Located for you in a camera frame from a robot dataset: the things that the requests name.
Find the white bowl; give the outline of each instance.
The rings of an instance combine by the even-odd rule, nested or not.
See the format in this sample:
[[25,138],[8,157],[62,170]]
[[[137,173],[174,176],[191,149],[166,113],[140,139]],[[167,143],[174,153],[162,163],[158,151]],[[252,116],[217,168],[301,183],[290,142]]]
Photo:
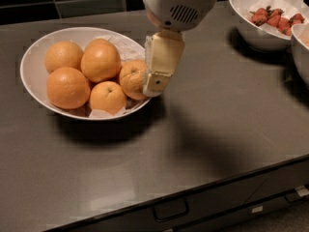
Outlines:
[[309,87],[309,24],[298,24],[292,27],[291,50],[295,66],[300,77]]
[[75,110],[63,110],[48,101],[46,94],[48,72],[44,66],[44,55],[48,48],[59,41],[72,41],[84,49],[87,43],[95,38],[104,38],[113,43],[118,48],[122,60],[145,57],[145,49],[139,43],[113,31],[93,27],[75,27],[59,30],[34,42],[22,57],[20,76],[29,94],[46,108],[61,115],[80,120],[102,121],[119,119],[141,109],[150,99],[136,102],[131,109],[126,109],[126,111],[115,116],[100,113],[90,114],[91,111],[87,105]]
[[291,37],[281,34],[275,28],[268,25],[259,27],[250,22],[250,11],[255,11],[261,7],[265,8],[269,3],[272,3],[272,8],[283,9],[290,13],[285,13],[285,16],[291,17],[298,13],[297,8],[284,0],[229,0],[229,2],[233,12],[238,17],[236,26],[239,33],[252,48],[260,51],[278,51],[291,45]]

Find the gray countertop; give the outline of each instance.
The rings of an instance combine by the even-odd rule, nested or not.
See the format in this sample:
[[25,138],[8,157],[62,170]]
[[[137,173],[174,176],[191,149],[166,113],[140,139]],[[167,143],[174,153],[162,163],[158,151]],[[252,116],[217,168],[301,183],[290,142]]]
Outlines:
[[309,153],[309,92],[291,54],[252,50],[219,2],[194,30],[165,93],[119,121],[45,109],[19,64],[35,40],[92,26],[143,44],[145,12],[0,27],[0,230],[38,232]]

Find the table surface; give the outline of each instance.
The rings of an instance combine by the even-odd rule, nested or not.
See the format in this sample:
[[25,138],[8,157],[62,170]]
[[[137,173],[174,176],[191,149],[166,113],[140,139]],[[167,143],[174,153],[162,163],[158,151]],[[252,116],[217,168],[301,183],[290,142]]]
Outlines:
[[165,93],[118,121],[73,120],[25,91],[19,65],[40,37],[69,27],[155,32],[144,11],[0,27],[1,231],[38,232],[309,153],[309,92],[289,52],[240,37],[227,2],[184,33]]

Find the kitchen counter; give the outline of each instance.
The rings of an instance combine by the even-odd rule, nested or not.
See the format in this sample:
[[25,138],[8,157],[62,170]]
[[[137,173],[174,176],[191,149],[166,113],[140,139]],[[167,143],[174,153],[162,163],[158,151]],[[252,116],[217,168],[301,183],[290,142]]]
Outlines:
[[44,231],[307,160],[309,91],[291,54],[252,50],[236,23],[218,2],[184,33],[183,58],[162,96],[124,119],[93,123],[32,99],[21,58],[40,37],[69,27],[143,44],[155,32],[145,12],[1,26],[0,230]]

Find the table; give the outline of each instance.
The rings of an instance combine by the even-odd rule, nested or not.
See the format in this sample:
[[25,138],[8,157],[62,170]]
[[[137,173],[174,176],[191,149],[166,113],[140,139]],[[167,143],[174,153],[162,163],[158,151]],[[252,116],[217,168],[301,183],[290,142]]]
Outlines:
[[20,80],[21,58],[40,37],[77,26],[143,44],[156,30],[145,12],[1,26],[0,230],[44,231],[253,175],[235,206],[257,200],[252,193],[265,193],[272,176],[286,184],[278,192],[309,183],[309,92],[289,51],[252,50],[237,22],[218,2],[184,33],[183,58],[162,96],[122,120],[94,123],[32,99]]

